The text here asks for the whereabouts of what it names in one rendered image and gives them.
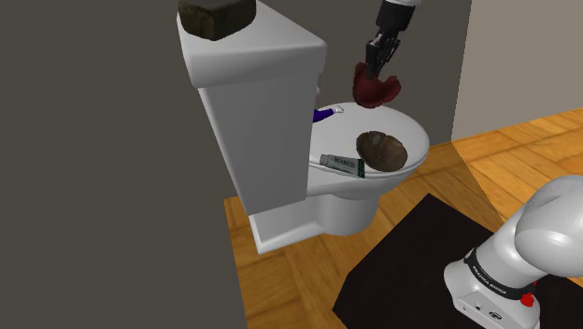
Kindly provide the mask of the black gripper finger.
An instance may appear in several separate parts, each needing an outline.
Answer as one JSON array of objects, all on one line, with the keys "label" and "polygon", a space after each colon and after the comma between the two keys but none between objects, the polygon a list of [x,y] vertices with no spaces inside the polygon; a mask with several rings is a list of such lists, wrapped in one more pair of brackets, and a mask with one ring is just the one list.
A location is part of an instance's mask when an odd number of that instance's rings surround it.
[{"label": "black gripper finger", "polygon": [[398,34],[378,32],[368,41],[365,50],[366,78],[377,79],[384,65],[392,58],[400,46]]}]

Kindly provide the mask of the dark red cloth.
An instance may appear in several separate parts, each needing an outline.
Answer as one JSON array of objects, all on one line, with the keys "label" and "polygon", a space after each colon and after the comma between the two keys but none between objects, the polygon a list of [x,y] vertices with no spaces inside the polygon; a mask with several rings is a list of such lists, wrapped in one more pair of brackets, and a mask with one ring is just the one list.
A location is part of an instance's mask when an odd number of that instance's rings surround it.
[{"label": "dark red cloth", "polygon": [[389,76],[384,81],[378,78],[368,79],[368,65],[358,62],[355,66],[352,96],[361,107],[375,108],[393,100],[401,91],[402,85],[396,76]]}]

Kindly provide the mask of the blue and white tube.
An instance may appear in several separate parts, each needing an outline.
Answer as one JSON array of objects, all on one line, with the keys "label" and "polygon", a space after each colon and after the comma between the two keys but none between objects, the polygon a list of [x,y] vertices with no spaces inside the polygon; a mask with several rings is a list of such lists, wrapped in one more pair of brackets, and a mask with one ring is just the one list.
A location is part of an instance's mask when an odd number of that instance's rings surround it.
[{"label": "blue and white tube", "polygon": [[344,109],[338,105],[315,109],[313,112],[313,122],[321,122],[334,114],[343,112]]}]

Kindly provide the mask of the brown oval bread loaf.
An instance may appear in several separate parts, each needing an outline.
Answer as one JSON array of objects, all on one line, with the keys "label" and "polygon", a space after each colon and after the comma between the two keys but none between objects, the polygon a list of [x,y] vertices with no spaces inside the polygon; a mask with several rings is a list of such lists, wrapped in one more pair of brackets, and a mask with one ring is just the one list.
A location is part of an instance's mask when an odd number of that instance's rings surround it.
[{"label": "brown oval bread loaf", "polygon": [[379,131],[360,134],[356,139],[356,151],[369,167],[380,172],[397,171],[408,159],[401,141]]}]

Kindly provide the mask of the grey green toothpaste tube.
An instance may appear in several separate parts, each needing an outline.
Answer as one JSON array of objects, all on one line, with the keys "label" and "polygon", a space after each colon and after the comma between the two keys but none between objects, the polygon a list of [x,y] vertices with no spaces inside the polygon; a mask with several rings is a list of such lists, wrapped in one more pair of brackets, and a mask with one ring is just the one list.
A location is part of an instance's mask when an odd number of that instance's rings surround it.
[{"label": "grey green toothpaste tube", "polygon": [[351,176],[364,178],[364,161],[361,158],[349,158],[333,154],[322,154],[320,165],[347,173]]}]

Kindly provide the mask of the white toilet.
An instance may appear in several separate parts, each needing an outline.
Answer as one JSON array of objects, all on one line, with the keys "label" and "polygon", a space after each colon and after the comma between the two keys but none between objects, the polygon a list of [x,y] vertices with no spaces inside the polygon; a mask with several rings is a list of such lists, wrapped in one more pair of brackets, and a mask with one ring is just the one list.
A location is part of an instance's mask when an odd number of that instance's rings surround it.
[{"label": "white toilet", "polygon": [[[254,21],[218,41],[187,33],[177,15],[180,46],[199,92],[258,252],[313,236],[348,236],[373,220],[379,197],[398,186],[427,158],[423,127],[389,108],[334,104],[343,113],[313,122],[326,44],[262,2]],[[357,137],[394,136],[408,159],[380,172],[364,163],[365,177],[320,165],[322,154],[361,158]]]}]

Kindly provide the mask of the dark brown rectangular block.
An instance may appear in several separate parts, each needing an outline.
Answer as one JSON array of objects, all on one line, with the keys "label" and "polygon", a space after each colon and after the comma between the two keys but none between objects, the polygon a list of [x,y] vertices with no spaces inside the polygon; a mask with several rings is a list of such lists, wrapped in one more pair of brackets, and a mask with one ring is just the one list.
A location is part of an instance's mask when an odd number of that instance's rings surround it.
[{"label": "dark brown rectangular block", "polygon": [[243,30],[254,21],[256,12],[256,0],[178,0],[183,29],[211,41]]}]

